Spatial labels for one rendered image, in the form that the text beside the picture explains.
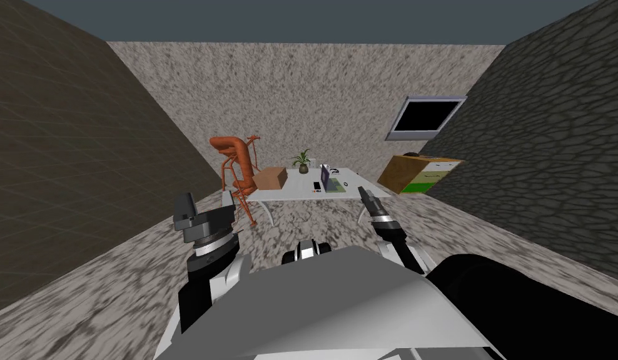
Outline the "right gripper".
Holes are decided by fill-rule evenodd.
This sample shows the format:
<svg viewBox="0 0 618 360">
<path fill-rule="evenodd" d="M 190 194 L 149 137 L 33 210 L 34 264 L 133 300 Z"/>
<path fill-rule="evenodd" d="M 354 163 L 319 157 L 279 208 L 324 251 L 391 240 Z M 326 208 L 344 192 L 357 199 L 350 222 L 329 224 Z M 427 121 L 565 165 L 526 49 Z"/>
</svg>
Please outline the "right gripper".
<svg viewBox="0 0 618 360">
<path fill-rule="evenodd" d="M 358 191 L 372 222 L 387 222 L 388 212 L 382 206 L 380 200 L 373 196 L 372 192 L 367 191 L 363 186 L 359 186 Z"/>
</svg>

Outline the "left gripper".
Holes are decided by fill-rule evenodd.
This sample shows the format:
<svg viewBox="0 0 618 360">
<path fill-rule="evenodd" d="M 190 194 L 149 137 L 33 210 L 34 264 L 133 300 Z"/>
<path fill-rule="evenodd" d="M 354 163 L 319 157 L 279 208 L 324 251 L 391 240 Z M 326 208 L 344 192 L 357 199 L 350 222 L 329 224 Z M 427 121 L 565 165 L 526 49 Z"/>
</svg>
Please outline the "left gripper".
<svg viewBox="0 0 618 360">
<path fill-rule="evenodd" d="M 221 195 L 221 207 L 198 214 L 192 193 L 176 196 L 173 225 L 175 231 L 183 232 L 184 243 L 192 243 L 231 228 L 235 221 L 235 202 L 230 190 Z"/>
</svg>

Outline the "wooden cabinet with drawers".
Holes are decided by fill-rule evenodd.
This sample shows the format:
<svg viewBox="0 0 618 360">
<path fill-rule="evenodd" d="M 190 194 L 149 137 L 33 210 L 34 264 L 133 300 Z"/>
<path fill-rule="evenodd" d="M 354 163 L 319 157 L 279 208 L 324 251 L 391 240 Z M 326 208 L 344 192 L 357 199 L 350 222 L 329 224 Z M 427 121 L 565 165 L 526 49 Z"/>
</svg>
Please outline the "wooden cabinet with drawers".
<svg viewBox="0 0 618 360">
<path fill-rule="evenodd" d="M 424 193 L 462 163 L 447 157 L 395 155 L 377 183 L 395 194 Z"/>
</svg>

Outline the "orange chair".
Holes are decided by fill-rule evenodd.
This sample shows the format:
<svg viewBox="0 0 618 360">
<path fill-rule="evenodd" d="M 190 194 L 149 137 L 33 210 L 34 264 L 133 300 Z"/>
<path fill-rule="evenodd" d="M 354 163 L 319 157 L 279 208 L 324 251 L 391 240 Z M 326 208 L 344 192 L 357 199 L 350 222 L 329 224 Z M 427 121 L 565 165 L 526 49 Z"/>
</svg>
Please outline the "orange chair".
<svg viewBox="0 0 618 360">
<path fill-rule="evenodd" d="M 230 191 L 232 198 L 239 200 L 240 207 L 244 209 L 251 221 L 250 226 L 255 227 L 256 221 L 251 214 L 247 197 L 257 190 L 257 186 L 253 180 L 255 175 L 254 169 L 258 169 L 257 154 L 255 151 L 255 140 L 260 139 L 259 136 L 247 137 L 247 142 L 242 138 L 234 136 L 217 136 L 209 138 L 209 144 L 220 154 L 226 156 L 226 159 L 221 165 L 221 181 L 222 190 L 225 190 L 225 172 L 229 170 L 233 176 L 232 186 L 234 191 Z"/>
</svg>

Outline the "white table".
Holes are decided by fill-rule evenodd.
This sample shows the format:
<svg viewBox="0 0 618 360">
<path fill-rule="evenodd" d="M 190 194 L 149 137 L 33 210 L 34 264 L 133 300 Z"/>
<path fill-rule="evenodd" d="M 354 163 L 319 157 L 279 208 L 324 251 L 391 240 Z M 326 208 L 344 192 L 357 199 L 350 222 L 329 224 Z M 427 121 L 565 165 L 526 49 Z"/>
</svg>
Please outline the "white table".
<svg viewBox="0 0 618 360">
<path fill-rule="evenodd" d="M 281 189 L 260 190 L 257 189 L 247 198 L 249 202 L 259 204 L 268 217 L 268 221 L 272 226 L 275 225 L 274 217 L 270 210 L 270 203 L 277 201 L 314 201 L 326 199 L 360 199 L 359 187 L 363 187 L 366 191 L 377 198 L 389 198 L 389 195 L 384 190 L 380 189 L 370 181 L 361 177 L 356 172 L 345 167 L 337 166 L 338 172 L 333 174 L 333 177 L 340 184 L 347 184 L 343 188 L 344 192 L 326 192 L 321 189 L 320 192 L 314 191 L 314 182 L 320 181 L 321 171 L 318 168 L 310 168 L 307 174 L 300 174 L 297 169 L 287 170 L 287 180 Z"/>
</svg>

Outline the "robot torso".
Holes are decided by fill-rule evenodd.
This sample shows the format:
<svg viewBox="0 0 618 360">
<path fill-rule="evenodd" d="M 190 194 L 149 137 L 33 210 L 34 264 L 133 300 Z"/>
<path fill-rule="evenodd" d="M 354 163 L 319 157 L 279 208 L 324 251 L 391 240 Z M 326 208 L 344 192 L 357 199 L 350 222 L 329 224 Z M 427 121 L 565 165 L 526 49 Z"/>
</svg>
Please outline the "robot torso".
<svg viewBox="0 0 618 360">
<path fill-rule="evenodd" d="M 378 248 L 303 241 L 184 333 L 177 305 L 153 360 L 505 360 L 389 242 Z"/>
</svg>

